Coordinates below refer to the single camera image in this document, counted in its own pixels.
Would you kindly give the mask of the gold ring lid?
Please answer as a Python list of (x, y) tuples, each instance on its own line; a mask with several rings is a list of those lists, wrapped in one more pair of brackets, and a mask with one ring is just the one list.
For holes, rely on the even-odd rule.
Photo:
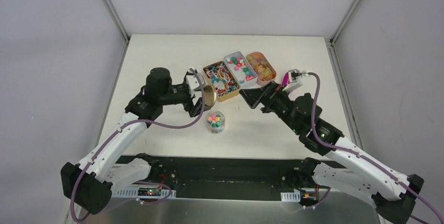
[(217, 92), (216, 89), (212, 85), (206, 85), (204, 87), (204, 96), (205, 100), (205, 106), (206, 107), (213, 107), (217, 100)]

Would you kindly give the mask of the clear plastic cup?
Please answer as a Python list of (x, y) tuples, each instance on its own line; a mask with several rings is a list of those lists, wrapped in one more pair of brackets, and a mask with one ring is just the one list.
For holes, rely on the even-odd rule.
[(225, 123), (225, 116), (220, 111), (210, 111), (206, 116), (206, 127), (211, 133), (221, 133), (225, 128)]

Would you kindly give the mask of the magenta plastic scoop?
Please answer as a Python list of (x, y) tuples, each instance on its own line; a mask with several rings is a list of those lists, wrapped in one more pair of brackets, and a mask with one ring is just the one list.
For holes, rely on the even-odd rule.
[(283, 85), (283, 86), (287, 86), (289, 83), (290, 83), (289, 73), (286, 72), (286, 73), (284, 74), (283, 79), (282, 79), (282, 85)]

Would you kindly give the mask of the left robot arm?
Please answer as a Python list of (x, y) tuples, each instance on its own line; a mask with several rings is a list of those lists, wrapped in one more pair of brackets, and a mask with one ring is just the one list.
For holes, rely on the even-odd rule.
[[(139, 93), (130, 100), (124, 113), (106, 139), (77, 163), (66, 163), (61, 169), (63, 193), (70, 200), (71, 217), (75, 222), (81, 219), (75, 215), (78, 205), (87, 214), (101, 212), (109, 203), (113, 193), (138, 181), (154, 184), (159, 180), (160, 171), (154, 167), (156, 160), (141, 153), (128, 164), (113, 168), (128, 147), (150, 126), (168, 129), (185, 129), (196, 124), (205, 110), (205, 96), (193, 102), (196, 91), (204, 91), (204, 81), (196, 69), (185, 73), (183, 82), (173, 84), (170, 71), (154, 68), (146, 77), (146, 83)], [(167, 125), (157, 121), (164, 106), (181, 104), (193, 121), (181, 125)]]

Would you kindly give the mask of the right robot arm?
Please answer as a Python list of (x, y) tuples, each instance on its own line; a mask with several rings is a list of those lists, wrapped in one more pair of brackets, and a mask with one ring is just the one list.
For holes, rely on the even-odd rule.
[(307, 149), (344, 166), (338, 172), (321, 161), (306, 159), (297, 180), (304, 187), (327, 186), (362, 200), (391, 223), (407, 223), (424, 180), (405, 175), (367, 154), (339, 129), (320, 118), (322, 109), (310, 93), (290, 99), (274, 81), (264, 87), (241, 89), (250, 108), (262, 105), (263, 113), (275, 113)]

